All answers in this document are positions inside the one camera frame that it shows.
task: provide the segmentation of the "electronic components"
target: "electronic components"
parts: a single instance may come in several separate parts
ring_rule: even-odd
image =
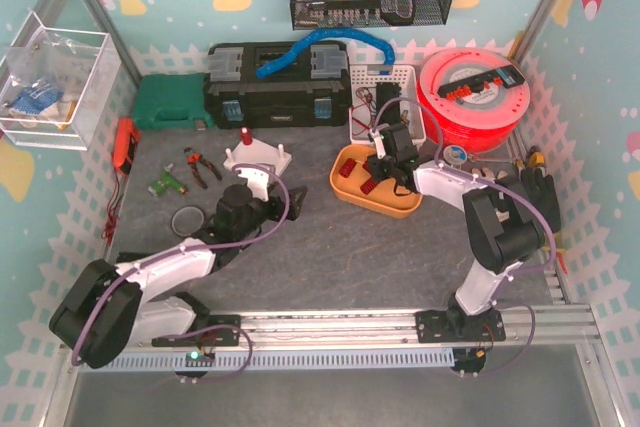
[[[304,1],[308,22],[353,26],[364,21],[383,20],[391,26],[413,24],[416,8],[413,0],[297,0]]]
[[[173,168],[173,164],[168,164],[162,169],[160,176],[148,187],[151,195],[154,197],[160,197],[167,191],[167,189],[173,189],[182,195],[187,193],[187,186],[171,174]]]
[[[129,175],[133,165],[136,148],[140,142],[140,131],[131,117],[121,117],[116,129],[116,141],[113,146],[113,166],[123,175]]]

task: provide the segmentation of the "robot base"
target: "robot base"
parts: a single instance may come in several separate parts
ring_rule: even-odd
[[[416,331],[421,344],[443,342],[500,342],[507,336],[502,315],[497,310],[487,310],[478,315],[466,316],[455,306],[447,310],[416,312]]]

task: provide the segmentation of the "tape roll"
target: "tape roll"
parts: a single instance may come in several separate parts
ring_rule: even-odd
[[[171,230],[178,237],[189,237],[204,225],[204,212],[195,205],[178,209],[171,217]]]
[[[495,149],[507,140],[529,106],[529,86],[505,89],[489,84],[477,94],[447,100],[437,93],[441,85],[503,67],[509,60],[482,49],[443,50],[425,63],[418,81],[418,98],[436,116],[445,145],[456,144],[467,152]],[[437,141],[431,119],[423,114],[427,135]]]

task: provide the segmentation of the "pliers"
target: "pliers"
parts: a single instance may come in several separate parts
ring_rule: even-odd
[[[216,179],[222,180],[222,174],[220,173],[220,171],[216,169],[211,162],[205,159],[200,152],[196,152],[191,147],[187,147],[186,149],[184,149],[184,153],[187,156],[187,163],[189,164],[189,167],[191,167],[191,173],[193,174],[193,177],[196,179],[196,182],[200,187],[206,189],[207,184],[204,180],[202,180],[200,172],[198,172],[198,163],[204,165],[207,169],[213,172],[213,175],[216,176]]]

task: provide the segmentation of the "linear rail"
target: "linear rail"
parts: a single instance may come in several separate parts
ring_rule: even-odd
[[[420,344],[414,313],[421,309],[241,312],[242,328],[259,350],[335,350],[335,349],[425,349],[473,347],[475,342]],[[536,313],[535,345],[574,345],[597,343],[600,334],[588,305],[544,305]],[[502,311],[507,340],[500,346],[522,345],[531,331],[531,318],[525,308]],[[246,348],[243,339],[240,345]],[[235,347],[220,347],[233,350]],[[139,344],[133,351],[162,351]],[[189,348],[170,349],[189,351]]]

